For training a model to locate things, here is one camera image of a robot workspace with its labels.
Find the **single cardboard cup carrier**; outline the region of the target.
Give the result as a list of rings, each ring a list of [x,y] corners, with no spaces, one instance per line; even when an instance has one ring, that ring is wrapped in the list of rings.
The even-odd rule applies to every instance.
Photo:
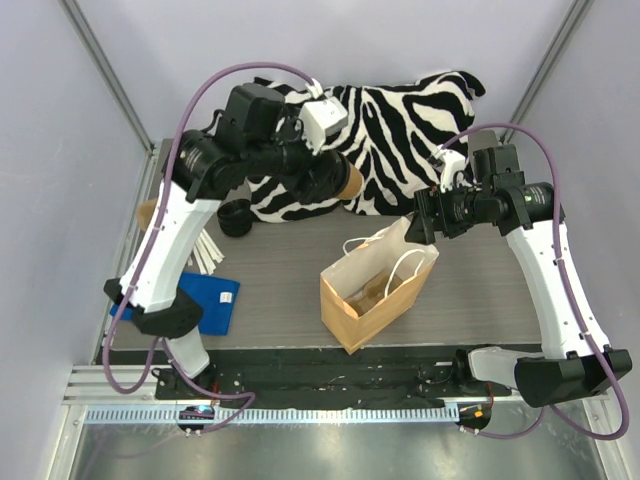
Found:
[[[385,298],[387,283],[387,277],[371,279],[359,292],[346,298],[345,302],[356,312],[358,317],[361,317]]]

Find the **brown paper takeout bag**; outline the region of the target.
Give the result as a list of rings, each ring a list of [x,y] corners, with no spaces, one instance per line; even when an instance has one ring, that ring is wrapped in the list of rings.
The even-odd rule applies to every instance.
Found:
[[[415,303],[439,257],[433,245],[410,243],[402,217],[320,274],[321,318],[348,354],[365,346]]]

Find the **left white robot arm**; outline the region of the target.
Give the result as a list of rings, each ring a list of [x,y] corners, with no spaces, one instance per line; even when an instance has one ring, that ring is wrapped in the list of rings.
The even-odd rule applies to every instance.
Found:
[[[165,342],[190,398],[205,397],[213,385],[198,331],[203,309],[179,285],[201,231],[251,177],[276,179],[302,205],[354,196],[352,165],[326,146],[347,124],[348,111],[334,97],[319,93],[293,107],[278,91],[245,83],[208,127],[179,130],[134,260],[104,291],[121,309],[131,308],[139,332]]]

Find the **brown paper coffee cup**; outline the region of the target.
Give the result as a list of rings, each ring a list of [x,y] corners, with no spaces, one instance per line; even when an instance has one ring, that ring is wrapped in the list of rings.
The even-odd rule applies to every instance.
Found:
[[[340,200],[351,200],[357,197],[363,186],[363,177],[360,171],[351,163],[346,164],[345,182],[336,197]]]

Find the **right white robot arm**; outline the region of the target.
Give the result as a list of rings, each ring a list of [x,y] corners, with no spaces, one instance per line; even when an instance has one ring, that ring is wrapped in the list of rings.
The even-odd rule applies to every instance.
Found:
[[[472,395],[492,382],[540,408],[600,395],[629,373],[629,352],[612,348],[590,308],[553,186],[527,182],[512,145],[479,150],[472,159],[439,147],[435,157],[440,183],[415,193],[406,241],[432,245],[438,235],[496,227],[523,272],[541,334],[537,354],[496,346],[468,352],[451,371],[455,389]]]

